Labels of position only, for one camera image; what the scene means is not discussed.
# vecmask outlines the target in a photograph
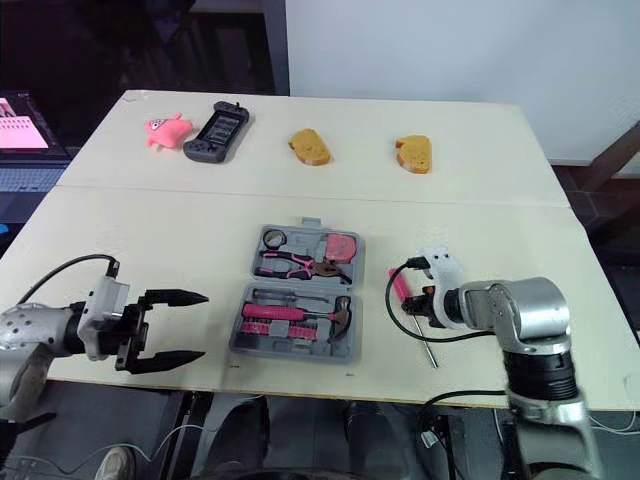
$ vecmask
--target laptop keyboard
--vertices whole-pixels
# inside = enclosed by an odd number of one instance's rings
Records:
[[[0,168],[0,192],[46,193],[64,168]]]

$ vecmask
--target black game console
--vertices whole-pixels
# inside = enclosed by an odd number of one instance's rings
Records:
[[[233,140],[249,121],[249,111],[239,103],[216,102],[214,113],[198,136],[182,147],[191,160],[205,163],[224,161]]]

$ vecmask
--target white table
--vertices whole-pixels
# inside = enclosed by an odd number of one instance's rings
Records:
[[[252,121],[223,165],[149,148],[143,124],[181,112],[202,128],[218,100],[239,101]],[[332,162],[300,163],[288,146],[302,128],[325,140]],[[395,140],[427,135],[433,171],[396,162]],[[116,102],[64,176],[63,186],[238,195],[568,207],[519,108],[463,102],[315,99],[129,91]]]
[[[181,111],[202,126],[221,99],[241,101],[254,116],[228,163],[195,163],[145,146],[145,121]],[[311,168],[295,159],[287,140],[304,127],[324,137],[331,164]],[[395,138],[410,133],[433,141],[429,175],[395,162]],[[365,241],[364,279],[355,288],[363,302],[354,322],[359,355],[348,366],[244,357],[227,347],[261,226],[295,225],[303,216]],[[51,378],[407,402],[501,388],[494,338],[433,345],[441,364],[434,370],[422,346],[387,318],[386,269],[439,243],[449,245],[467,280],[542,275],[556,282],[571,308],[574,360],[591,407],[640,408],[640,350],[526,120],[508,105],[126,92],[0,260],[0,310],[58,264],[105,252],[122,262],[130,301],[148,288],[210,297],[154,309],[145,352],[206,355],[142,376],[76,356],[54,361]],[[83,299],[103,272],[100,264],[78,265],[34,299]],[[416,291],[425,282],[409,280]],[[452,403],[505,404],[496,397]]]
[[[360,353],[348,366],[260,359],[232,354],[227,342],[264,223],[296,224],[301,216],[358,232],[365,241],[364,280],[355,289]],[[206,351],[171,372],[132,376],[113,359],[56,360],[51,378],[195,390],[268,392],[418,402],[464,388],[501,388],[501,352],[494,338],[433,345],[434,370],[418,342],[387,317],[386,269],[425,242],[447,240],[466,280],[544,275],[560,287],[572,313],[578,380],[595,409],[640,408],[640,350],[584,231],[573,213],[554,207],[414,204],[56,187],[0,261],[0,310],[11,306],[49,269],[77,255],[109,252],[134,300],[147,288],[179,287],[211,301],[149,314],[147,354]],[[34,297],[64,305],[86,296],[100,262],[78,265]],[[425,279],[410,277],[414,290]],[[433,332],[450,335],[451,332]],[[497,397],[452,403],[504,405]]]

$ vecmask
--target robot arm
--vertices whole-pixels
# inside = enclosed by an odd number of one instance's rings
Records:
[[[154,304],[187,306],[208,298],[184,290],[147,290],[127,305],[129,286],[116,282],[116,275],[110,265],[87,299],[68,307],[19,303],[0,314],[0,420],[28,420],[54,358],[86,353],[97,361],[115,355],[116,370],[139,374],[171,370],[204,355],[179,350],[138,358],[149,328],[145,313]]]
[[[517,457],[517,478],[602,478],[571,360],[569,309],[556,285],[546,278],[463,284],[445,251],[405,265],[436,283],[435,292],[403,303],[405,311],[415,308],[408,313],[427,316],[436,327],[495,333],[508,377],[515,445],[507,448]]]

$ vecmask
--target shoe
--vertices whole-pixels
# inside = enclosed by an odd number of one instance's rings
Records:
[[[114,447],[107,452],[94,480],[135,480],[136,460],[128,447]]]

